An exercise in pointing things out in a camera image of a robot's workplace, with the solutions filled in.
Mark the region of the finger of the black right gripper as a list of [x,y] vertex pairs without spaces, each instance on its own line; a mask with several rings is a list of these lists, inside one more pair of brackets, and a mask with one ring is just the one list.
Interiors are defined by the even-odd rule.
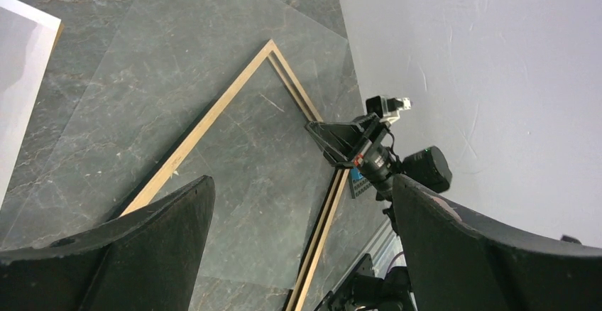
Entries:
[[379,125],[376,114],[367,114],[351,122],[310,121],[305,129],[331,166],[355,167],[373,147]]

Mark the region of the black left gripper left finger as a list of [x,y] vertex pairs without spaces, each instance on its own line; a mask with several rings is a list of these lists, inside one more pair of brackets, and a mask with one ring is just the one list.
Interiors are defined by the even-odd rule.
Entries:
[[216,197],[202,176],[42,248],[1,253],[2,310],[186,310]]

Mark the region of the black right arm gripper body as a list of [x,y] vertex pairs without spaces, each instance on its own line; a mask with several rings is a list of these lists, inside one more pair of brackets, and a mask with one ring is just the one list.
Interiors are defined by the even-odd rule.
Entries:
[[379,124],[354,158],[355,168],[376,189],[377,201],[393,199],[394,176],[401,173],[401,160],[393,151],[394,143],[390,124]]

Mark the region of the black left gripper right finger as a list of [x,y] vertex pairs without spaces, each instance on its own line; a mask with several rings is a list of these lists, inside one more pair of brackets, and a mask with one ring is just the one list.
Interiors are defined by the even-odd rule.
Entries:
[[600,310],[601,250],[532,234],[398,175],[393,209],[419,310]]

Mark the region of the light wooden picture frame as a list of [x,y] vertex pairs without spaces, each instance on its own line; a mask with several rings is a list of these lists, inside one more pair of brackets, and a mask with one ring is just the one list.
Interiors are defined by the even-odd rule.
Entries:
[[343,64],[343,55],[328,60],[266,42],[124,214],[184,177],[211,175],[216,197],[201,278],[269,287],[280,310],[303,310],[348,176],[327,164],[305,125],[330,115]]

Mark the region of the clear acrylic sheet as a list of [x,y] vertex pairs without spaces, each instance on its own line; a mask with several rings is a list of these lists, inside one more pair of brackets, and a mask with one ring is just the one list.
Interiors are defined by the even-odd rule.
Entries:
[[[1,248],[106,221],[268,42],[323,117],[358,105],[339,0],[21,0],[65,24],[1,211]],[[331,169],[269,60],[157,192],[214,178],[200,274],[294,286]]]

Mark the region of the landscape photo print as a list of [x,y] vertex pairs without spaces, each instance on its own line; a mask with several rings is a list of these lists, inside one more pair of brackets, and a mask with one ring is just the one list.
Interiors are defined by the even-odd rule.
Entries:
[[1,200],[4,200],[62,21],[1,0]]

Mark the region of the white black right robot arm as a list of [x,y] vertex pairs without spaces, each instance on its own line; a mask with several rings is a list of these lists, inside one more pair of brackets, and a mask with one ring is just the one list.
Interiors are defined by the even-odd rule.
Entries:
[[429,147],[404,159],[376,114],[306,126],[327,161],[356,168],[400,237],[404,266],[375,277],[365,255],[320,310],[600,310],[601,250],[511,227],[443,197],[452,174]]

